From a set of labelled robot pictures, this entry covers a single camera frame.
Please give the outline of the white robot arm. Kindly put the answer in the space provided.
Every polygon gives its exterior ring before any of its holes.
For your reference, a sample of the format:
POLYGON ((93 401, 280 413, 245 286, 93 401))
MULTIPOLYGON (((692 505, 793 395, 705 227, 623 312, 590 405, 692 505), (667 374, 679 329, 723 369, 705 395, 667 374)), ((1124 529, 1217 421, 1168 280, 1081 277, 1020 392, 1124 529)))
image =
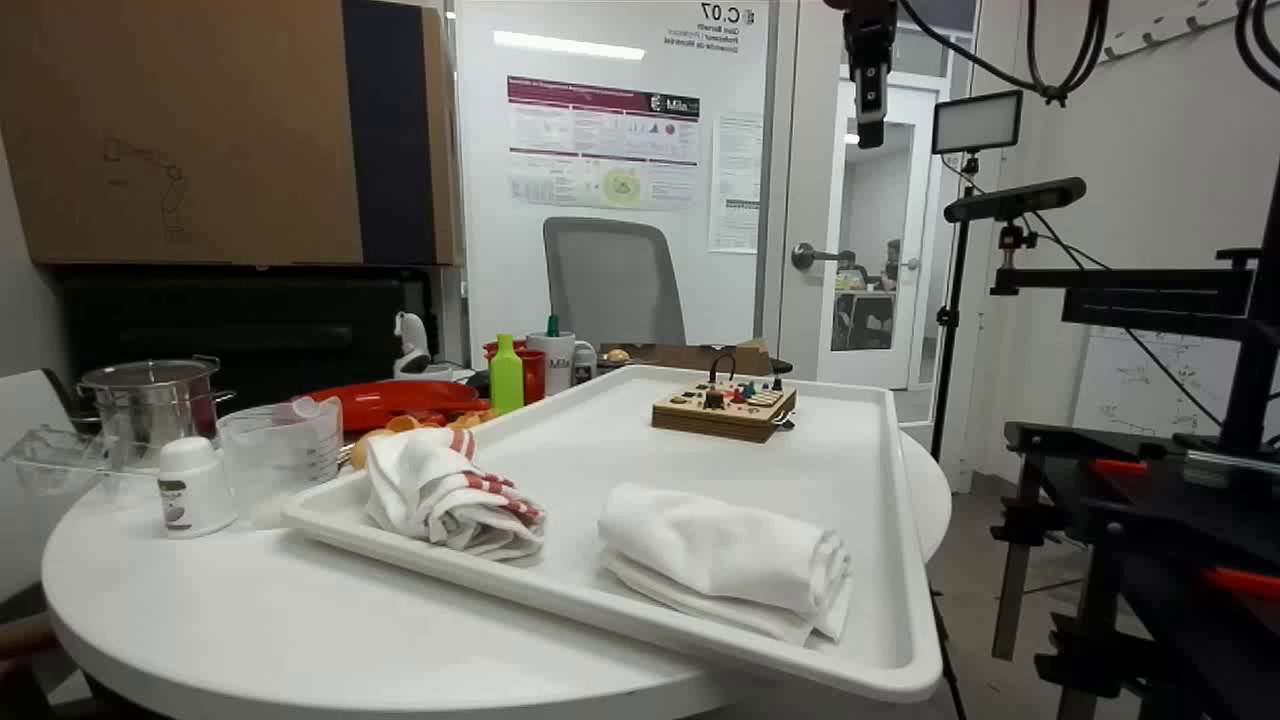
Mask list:
POLYGON ((856 85, 856 135, 865 149, 883 145, 889 74, 896 43, 896 0, 825 0, 841 13, 849 76, 856 85))

